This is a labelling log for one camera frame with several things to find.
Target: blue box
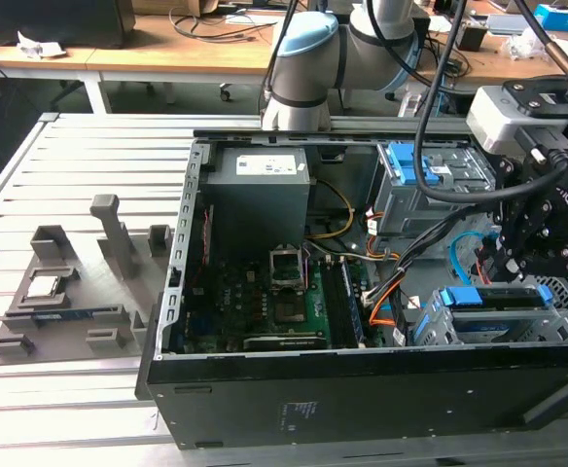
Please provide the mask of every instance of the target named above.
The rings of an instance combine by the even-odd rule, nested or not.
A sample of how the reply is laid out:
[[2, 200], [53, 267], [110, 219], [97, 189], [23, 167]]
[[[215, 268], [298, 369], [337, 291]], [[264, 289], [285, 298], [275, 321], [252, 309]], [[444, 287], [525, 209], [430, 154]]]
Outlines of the blue box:
[[568, 31], [568, 8], [563, 10], [552, 5], [539, 5], [535, 17], [548, 31]]

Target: white label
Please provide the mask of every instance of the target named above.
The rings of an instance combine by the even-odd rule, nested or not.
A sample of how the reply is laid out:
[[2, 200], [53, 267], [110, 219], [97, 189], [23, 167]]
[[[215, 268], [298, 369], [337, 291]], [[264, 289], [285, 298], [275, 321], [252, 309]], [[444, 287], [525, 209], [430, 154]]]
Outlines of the white label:
[[368, 222], [369, 227], [369, 234], [376, 236], [377, 235], [377, 221], [375, 219], [370, 219]]
[[405, 336], [397, 328], [394, 328], [394, 332], [392, 333], [392, 337], [394, 338], [394, 342], [396, 342], [399, 346], [405, 345]]
[[236, 175], [295, 175], [295, 156], [252, 155], [236, 158]]
[[420, 309], [420, 297], [417, 295], [410, 297], [408, 300], [408, 308]]

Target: floor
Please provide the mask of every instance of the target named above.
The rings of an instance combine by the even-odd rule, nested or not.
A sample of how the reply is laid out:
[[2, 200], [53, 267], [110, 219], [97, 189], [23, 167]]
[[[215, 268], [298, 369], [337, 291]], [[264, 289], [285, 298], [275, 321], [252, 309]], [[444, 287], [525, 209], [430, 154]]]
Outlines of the floor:
[[[129, 114], [243, 114], [256, 113], [257, 86], [234, 85], [231, 101], [223, 102], [216, 85], [174, 85], [176, 103], [167, 105], [162, 84], [154, 84], [149, 95], [140, 83], [108, 83], [106, 90], [115, 113]], [[0, 80], [0, 172], [33, 127], [41, 112], [49, 111], [50, 100], [61, 91], [58, 81]], [[342, 115], [335, 91], [328, 99], [332, 115]], [[399, 102], [389, 102], [381, 92], [356, 91], [351, 116], [395, 116]], [[85, 89], [63, 99], [60, 112], [89, 113]]]

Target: desk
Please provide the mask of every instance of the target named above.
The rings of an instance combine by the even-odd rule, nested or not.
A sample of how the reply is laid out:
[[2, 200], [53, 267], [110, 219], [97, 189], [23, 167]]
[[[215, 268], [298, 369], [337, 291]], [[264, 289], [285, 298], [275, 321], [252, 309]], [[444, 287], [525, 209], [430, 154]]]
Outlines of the desk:
[[[398, 128], [404, 120], [332, 122], [338, 130], [373, 131]], [[430, 130], [455, 120], [432, 120]], [[102, 234], [101, 224], [90, 221], [94, 195], [121, 198], [127, 208], [120, 218], [131, 233], [144, 233], [153, 223], [174, 226], [173, 206], [180, 205], [194, 129], [209, 127], [258, 129], [260, 123], [255, 116], [44, 115], [0, 175], [0, 316], [27, 268], [29, 240], [38, 225], [62, 224], [70, 237]], [[436, 458], [504, 467], [568, 462], [568, 414], [532, 433], [181, 453], [155, 404], [133, 396], [138, 365], [134, 357], [0, 367], [0, 466], [442, 465]], [[528, 462], [532, 459], [539, 464]]]
[[[468, 8], [480, 14], [498, 13], [482, 0], [471, 0]], [[201, 25], [197, 32], [215, 34], [241, 27], [221, 22]], [[568, 34], [558, 35], [568, 39]], [[167, 17], [145, 16], [137, 18], [124, 49], [68, 48], [65, 57], [35, 61], [13, 47], [0, 47], [0, 67], [11, 78], [83, 81], [93, 112], [109, 113], [104, 81], [162, 82], [168, 83], [167, 91], [169, 83], [258, 84], [266, 72], [272, 30], [266, 28], [251, 36], [255, 39], [249, 43], [204, 43], [177, 34]], [[560, 72], [554, 63], [542, 58], [513, 61], [500, 54], [505, 40], [487, 35], [481, 52], [465, 53], [473, 69], [460, 83], [479, 86]], [[435, 73], [429, 55], [423, 58], [419, 71], [427, 77]]]

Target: black computer case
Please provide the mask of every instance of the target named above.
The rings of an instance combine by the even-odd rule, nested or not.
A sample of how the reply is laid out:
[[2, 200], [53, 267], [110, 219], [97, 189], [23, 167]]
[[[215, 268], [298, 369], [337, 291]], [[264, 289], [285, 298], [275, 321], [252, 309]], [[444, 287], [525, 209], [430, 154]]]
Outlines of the black computer case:
[[135, 25], [130, 0], [0, 0], [0, 46], [38, 42], [118, 49]]

